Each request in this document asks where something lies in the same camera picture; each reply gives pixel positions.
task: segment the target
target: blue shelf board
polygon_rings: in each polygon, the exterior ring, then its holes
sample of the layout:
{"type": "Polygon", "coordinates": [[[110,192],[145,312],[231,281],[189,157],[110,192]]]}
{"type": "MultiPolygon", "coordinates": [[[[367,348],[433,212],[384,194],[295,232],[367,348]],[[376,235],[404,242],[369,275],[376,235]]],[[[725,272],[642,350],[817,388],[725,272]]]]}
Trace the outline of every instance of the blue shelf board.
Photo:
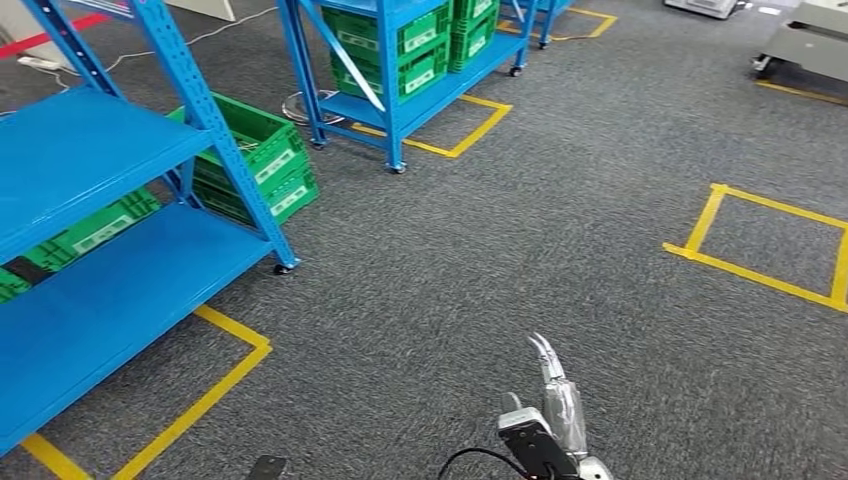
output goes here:
{"type": "Polygon", "coordinates": [[[0,122],[0,264],[212,144],[211,136],[80,87],[0,122]]]}
{"type": "Polygon", "coordinates": [[[0,455],[271,251],[171,204],[0,304],[0,455]]]}
{"type": "MultiPolygon", "coordinates": [[[[495,33],[489,46],[471,60],[463,71],[448,73],[425,92],[397,107],[393,115],[400,134],[406,137],[415,131],[526,44],[527,40],[517,35],[495,33]]],[[[383,117],[367,99],[337,93],[321,100],[320,104],[326,111],[386,130],[383,117]]]]}
{"type": "Polygon", "coordinates": [[[385,1],[386,18],[390,19],[396,28],[445,3],[445,0],[315,0],[315,3],[322,7],[376,17],[378,1],[385,1]]]}

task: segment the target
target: black cable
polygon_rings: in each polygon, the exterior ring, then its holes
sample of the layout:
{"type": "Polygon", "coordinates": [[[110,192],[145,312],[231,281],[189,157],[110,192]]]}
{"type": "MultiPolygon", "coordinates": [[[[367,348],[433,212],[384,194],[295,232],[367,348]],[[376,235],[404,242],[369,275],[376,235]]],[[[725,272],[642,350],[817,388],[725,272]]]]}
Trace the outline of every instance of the black cable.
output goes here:
{"type": "Polygon", "coordinates": [[[505,455],[501,455],[500,453],[493,452],[491,450],[486,450],[485,448],[477,448],[477,447],[463,448],[462,450],[451,455],[450,458],[448,458],[445,461],[444,465],[442,465],[442,469],[439,470],[439,476],[436,477],[436,478],[441,480],[441,478],[445,476],[445,473],[447,473],[448,467],[450,467],[450,464],[453,463],[454,460],[465,455],[466,453],[472,453],[472,452],[484,453],[486,455],[489,455],[490,457],[495,457],[498,460],[509,465],[513,470],[515,470],[519,475],[521,475],[521,478],[523,478],[525,480],[532,480],[532,477],[530,477],[530,475],[527,472],[522,470],[521,467],[519,467],[515,462],[513,462],[512,460],[507,458],[505,455]]]}

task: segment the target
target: floor marking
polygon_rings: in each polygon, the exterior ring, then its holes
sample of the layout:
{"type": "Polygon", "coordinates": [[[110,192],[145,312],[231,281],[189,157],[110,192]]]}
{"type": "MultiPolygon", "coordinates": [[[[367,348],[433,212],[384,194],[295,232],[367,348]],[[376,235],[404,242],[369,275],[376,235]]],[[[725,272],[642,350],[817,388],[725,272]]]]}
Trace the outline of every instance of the floor marking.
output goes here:
{"type": "Polygon", "coordinates": [[[73,460],[38,433],[27,437],[21,446],[62,480],[91,480],[73,460]]]}
{"type": "MultiPolygon", "coordinates": [[[[568,10],[569,12],[588,15],[590,17],[601,18],[601,19],[603,19],[603,21],[594,30],[592,30],[592,32],[589,33],[588,35],[569,35],[569,36],[565,36],[565,37],[555,37],[553,35],[549,35],[551,37],[551,40],[553,40],[555,42],[561,42],[561,41],[564,41],[564,40],[575,40],[575,39],[578,39],[578,38],[598,38],[604,32],[606,32],[612,26],[613,23],[615,23],[618,20],[618,17],[616,17],[615,15],[609,15],[607,13],[600,13],[600,12],[593,12],[591,10],[583,10],[582,8],[568,7],[566,10],[568,10]]],[[[498,24],[498,30],[501,30],[503,32],[510,32],[510,33],[521,33],[521,30],[511,26],[512,22],[513,22],[512,20],[501,21],[498,24]]],[[[532,35],[534,38],[539,38],[538,33],[531,33],[530,35],[532,35]]]]}
{"type": "Polygon", "coordinates": [[[842,233],[842,240],[839,242],[839,250],[836,253],[830,298],[834,302],[844,303],[848,300],[848,230],[842,233]]]}
{"type": "Polygon", "coordinates": [[[806,90],[799,90],[797,88],[785,87],[783,85],[772,83],[768,80],[755,80],[754,83],[761,87],[771,88],[772,90],[779,90],[781,92],[791,93],[793,95],[798,95],[801,97],[812,98],[814,100],[822,100],[824,102],[829,103],[835,103],[836,105],[848,106],[848,100],[837,97],[831,97],[830,95],[823,95],[821,93],[808,92],[806,90]]]}
{"type": "Polygon", "coordinates": [[[825,305],[835,310],[839,310],[840,312],[848,312],[848,304],[846,304],[846,296],[848,296],[848,222],[828,217],[820,213],[811,212],[803,208],[794,207],[786,203],[777,202],[759,195],[743,192],[742,190],[737,190],[727,185],[714,183],[710,185],[710,187],[712,188],[712,193],[707,199],[707,203],[704,206],[701,215],[698,217],[695,227],[692,229],[692,233],[689,236],[689,240],[686,242],[686,246],[678,247],[677,245],[672,245],[670,243],[663,243],[663,248],[667,252],[730,272],[742,278],[780,290],[790,295],[795,295],[796,297],[801,297],[811,302],[825,305]],[[763,275],[762,273],[758,273],[745,267],[740,267],[739,265],[699,252],[698,250],[701,248],[704,238],[707,235],[707,231],[709,231],[713,220],[718,214],[721,201],[726,195],[843,229],[844,232],[842,235],[842,241],[839,245],[836,265],[834,267],[830,296],[825,296],[820,293],[807,290],[797,285],[784,282],[783,280],[778,280],[776,278],[769,277],[768,275],[763,275]]]}
{"type": "MultiPolygon", "coordinates": [[[[130,480],[135,478],[156,457],[161,455],[174,441],[200,420],[227,392],[244,379],[272,350],[271,341],[267,337],[260,335],[251,328],[211,307],[201,305],[194,313],[239,340],[248,343],[254,349],[238,365],[233,367],[224,378],[219,380],[199,400],[194,402],[188,410],[177,417],[171,425],[165,428],[162,433],[137,453],[126,465],[121,467],[118,473],[112,477],[113,479],[130,480]]],[[[30,435],[21,443],[21,446],[61,480],[90,480],[92,478],[38,433],[30,435]]]]}
{"type": "Polygon", "coordinates": [[[689,235],[689,240],[686,241],[686,250],[697,252],[701,249],[701,244],[704,243],[704,237],[707,236],[707,230],[713,224],[715,216],[718,213],[718,207],[721,206],[721,200],[727,193],[726,185],[711,185],[713,192],[710,198],[707,199],[707,204],[704,206],[704,211],[698,217],[695,223],[695,228],[692,229],[692,234],[689,235]]]}
{"type": "MultiPolygon", "coordinates": [[[[491,100],[486,100],[484,98],[478,98],[471,95],[460,95],[459,98],[466,102],[474,103],[477,105],[482,105],[484,107],[493,108],[495,111],[487,118],[479,127],[475,128],[473,132],[468,134],[465,138],[463,138],[455,147],[451,149],[445,149],[441,147],[436,147],[434,145],[430,145],[418,140],[412,140],[409,138],[404,138],[403,143],[405,145],[409,145],[411,147],[418,147],[422,150],[427,150],[428,152],[436,153],[448,158],[457,158],[466,150],[471,148],[480,138],[483,137],[489,130],[492,129],[501,119],[512,110],[512,105],[507,105],[505,103],[493,102],[491,100]]],[[[385,137],[386,134],[382,130],[377,130],[376,128],[371,128],[369,126],[363,125],[359,122],[353,124],[353,129],[369,133],[371,135],[377,135],[381,137],[385,137]]]]}

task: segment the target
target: shelf upright post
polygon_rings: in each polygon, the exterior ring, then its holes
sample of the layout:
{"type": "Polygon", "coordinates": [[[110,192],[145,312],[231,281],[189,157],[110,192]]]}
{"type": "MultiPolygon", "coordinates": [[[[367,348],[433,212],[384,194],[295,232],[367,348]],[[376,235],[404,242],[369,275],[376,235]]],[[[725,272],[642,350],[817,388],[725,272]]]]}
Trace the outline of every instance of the shelf upright post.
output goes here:
{"type": "MultiPolygon", "coordinates": [[[[54,0],[24,0],[24,4],[62,54],[68,58],[80,77],[85,80],[86,85],[114,95],[121,100],[126,100],[124,94],[112,81],[109,72],[103,68],[97,56],[88,48],[76,29],[71,26],[72,24],[62,13],[62,9],[56,7],[54,0]]],[[[179,176],[175,172],[168,172],[162,178],[177,198],[188,201],[193,206],[199,205],[193,194],[183,195],[181,193],[177,186],[179,185],[179,176]]]]}
{"type": "MultiPolygon", "coordinates": [[[[556,17],[557,17],[556,14],[555,14],[556,10],[554,10],[556,8],[557,0],[541,0],[541,1],[543,1],[543,2],[547,1],[547,3],[548,3],[548,12],[545,14],[545,21],[542,23],[542,31],[539,32],[539,45],[542,48],[545,48],[545,46],[548,44],[548,42],[550,40],[551,27],[553,26],[554,20],[556,20],[556,17]]],[[[533,22],[536,21],[535,15],[531,18],[533,18],[533,22]]]]}
{"type": "MultiPolygon", "coordinates": [[[[521,25],[521,37],[529,40],[533,33],[533,27],[536,25],[536,7],[539,2],[537,0],[530,1],[530,7],[524,12],[524,23],[521,25]]],[[[515,53],[515,62],[512,64],[516,68],[524,68],[527,64],[527,46],[529,42],[524,42],[524,45],[515,53]]]]}
{"type": "Polygon", "coordinates": [[[162,0],[128,0],[127,3],[185,105],[187,122],[211,132],[213,147],[259,232],[272,243],[280,264],[286,269],[294,268],[299,260],[259,193],[224,117],[212,99],[212,92],[167,7],[162,0]]]}
{"type": "Polygon", "coordinates": [[[397,31],[401,25],[395,22],[395,16],[391,15],[393,8],[386,8],[386,4],[394,0],[376,0],[377,2],[377,41],[378,54],[380,58],[380,79],[383,84],[383,122],[386,125],[386,167],[395,172],[403,173],[406,163],[403,161],[401,152],[403,137],[401,136],[401,125],[397,121],[395,112],[400,107],[398,91],[398,68],[397,63],[397,31]]]}
{"type": "Polygon", "coordinates": [[[301,92],[306,113],[310,118],[309,128],[312,145],[321,148],[327,143],[327,136],[321,128],[323,114],[318,106],[318,89],[315,86],[315,75],[312,73],[312,65],[309,62],[309,46],[306,44],[306,35],[303,30],[303,21],[300,18],[297,0],[277,0],[280,15],[282,16],[283,33],[286,43],[292,55],[297,86],[301,92]]]}

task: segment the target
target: power strip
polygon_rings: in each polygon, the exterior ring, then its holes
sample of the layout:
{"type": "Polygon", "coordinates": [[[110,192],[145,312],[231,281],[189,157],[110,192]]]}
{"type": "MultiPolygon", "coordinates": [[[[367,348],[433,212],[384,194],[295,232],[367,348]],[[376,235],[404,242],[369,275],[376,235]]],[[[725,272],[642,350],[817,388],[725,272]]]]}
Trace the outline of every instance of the power strip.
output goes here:
{"type": "Polygon", "coordinates": [[[62,68],[62,64],[52,60],[44,60],[43,58],[35,57],[20,57],[18,63],[27,67],[38,68],[41,70],[56,71],[62,68]]]}

